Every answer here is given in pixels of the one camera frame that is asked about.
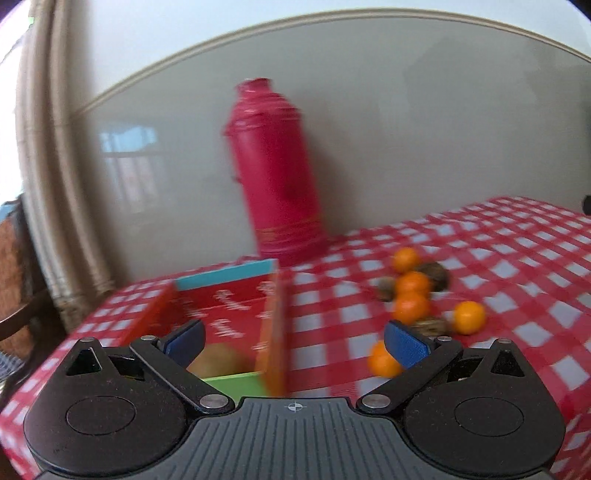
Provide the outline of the orange mandarin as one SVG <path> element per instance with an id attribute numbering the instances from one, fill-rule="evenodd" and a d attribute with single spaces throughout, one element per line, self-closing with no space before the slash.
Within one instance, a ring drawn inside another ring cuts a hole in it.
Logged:
<path id="1" fill-rule="evenodd" d="M 433 307 L 430 293 L 405 292 L 394 298 L 392 318 L 405 325 L 413 325 L 431 316 L 432 313 Z"/>
<path id="2" fill-rule="evenodd" d="M 388 379 L 404 371 L 404 367 L 388 352 L 383 340 L 376 342 L 370 349 L 368 367 L 374 376 Z"/>
<path id="3" fill-rule="evenodd" d="M 394 293 L 397 296 L 417 293 L 428 296 L 432 291 L 432 281 L 420 271 L 410 271 L 399 276 L 394 283 Z"/>
<path id="4" fill-rule="evenodd" d="M 404 247 L 394 251 L 391 263 L 394 272 L 405 274 L 420 266 L 422 264 L 422 257 L 416 249 Z"/>
<path id="5" fill-rule="evenodd" d="M 473 335 L 480 332 L 486 325 L 485 307 L 474 301 L 459 303 L 453 312 L 452 327 L 462 335 Z"/>

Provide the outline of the large dark water chestnut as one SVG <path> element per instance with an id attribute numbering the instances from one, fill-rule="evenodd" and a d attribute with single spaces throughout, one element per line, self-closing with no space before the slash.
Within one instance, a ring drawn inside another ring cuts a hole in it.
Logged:
<path id="1" fill-rule="evenodd" d="M 429 316 L 415 322 L 411 328 L 425 337 L 436 338 L 449 336 L 451 327 L 448 321 L 440 316 Z"/>

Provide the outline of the large brown kiwi fruit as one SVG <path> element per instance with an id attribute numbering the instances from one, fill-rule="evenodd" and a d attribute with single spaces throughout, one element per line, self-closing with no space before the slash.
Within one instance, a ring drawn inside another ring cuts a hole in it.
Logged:
<path id="1" fill-rule="evenodd" d="M 186 368 L 200 379 L 214 378 L 252 371 L 256 357 L 249 351 L 229 343 L 207 344 Z"/>

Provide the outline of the colourful cardboard box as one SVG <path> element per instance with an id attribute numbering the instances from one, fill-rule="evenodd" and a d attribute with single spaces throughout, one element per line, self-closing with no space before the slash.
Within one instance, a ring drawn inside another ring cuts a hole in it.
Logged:
<path id="1" fill-rule="evenodd" d="M 287 393 L 283 287 L 274 260 L 260 260 L 166 280 L 144 295 L 119 341 L 164 337 L 190 320 L 205 327 L 205 346 L 229 343 L 256 357 L 252 371 L 204 381 L 235 401 Z"/>

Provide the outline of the small brown water chestnut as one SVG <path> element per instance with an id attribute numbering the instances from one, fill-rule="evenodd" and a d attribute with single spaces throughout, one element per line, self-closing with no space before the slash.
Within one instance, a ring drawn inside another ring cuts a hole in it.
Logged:
<path id="1" fill-rule="evenodd" d="M 394 283 L 396 280 L 391 276 L 380 277 L 375 282 L 376 297 L 382 302 L 392 302 L 394 300 Z"/>

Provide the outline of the far dark water chestnut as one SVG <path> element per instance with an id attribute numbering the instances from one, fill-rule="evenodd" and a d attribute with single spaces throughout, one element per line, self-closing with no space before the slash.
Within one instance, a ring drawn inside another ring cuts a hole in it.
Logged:
<path id="1" fill-rule="evenodd" d="M 442 292 L 449 288 L 451 275 L 449 271 L 439 262 L 426 262 L 415 268 L 428 277 L 433 292 Z"/>

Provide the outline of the red checkered tablecloth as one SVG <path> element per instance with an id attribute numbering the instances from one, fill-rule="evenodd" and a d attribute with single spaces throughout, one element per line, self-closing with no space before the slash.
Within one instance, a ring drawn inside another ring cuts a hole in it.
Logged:
<path id="1" fill-rule="evenodd" d="M 287 386 L 298 394 L 356 395 L 374 384 L 366 357 L 390 308 L 370 288 L 402 247 L 451 274 L 434 309 L 476 301 L 488 322 L 465 339 L 513 339 L 557 401 L 567 428 L 554 472 L 590 475 L 590 221 L 522 197 L 496 198 L 415 221 L 353 231 L 329 253 L 287 269 Z"/>

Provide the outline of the wooden chair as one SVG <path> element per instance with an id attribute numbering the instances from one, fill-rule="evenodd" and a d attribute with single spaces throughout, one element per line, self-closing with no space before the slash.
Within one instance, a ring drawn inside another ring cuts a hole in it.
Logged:
<path id="1" fill-rule="evenodd" d="M 25 361 L 55 313 L 21 198 L 1 206 L 1 352 Z"/>

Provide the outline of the red thermos flask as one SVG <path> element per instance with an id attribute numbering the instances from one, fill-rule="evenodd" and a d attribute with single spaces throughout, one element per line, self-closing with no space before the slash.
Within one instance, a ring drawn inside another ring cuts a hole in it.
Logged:
<path id="1" fill-rule="evenodd" d="M 325 253 L 329 238 L 301 127 L 301 112 L 269 78 L 236 86 L 224 136 L 242 184 L 259 255 L 294 266 Z"/>

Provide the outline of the beige curtain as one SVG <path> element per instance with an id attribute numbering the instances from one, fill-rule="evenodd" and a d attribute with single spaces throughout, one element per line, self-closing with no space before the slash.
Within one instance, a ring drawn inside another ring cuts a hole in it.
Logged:
<path id="1" fill-rule="evenodd" d="M 66 73 L 70 6 L 68 1 L 32 2 L 15 109 L 29 231 L 67 330 L 114 289 L 74 151 Z"/>

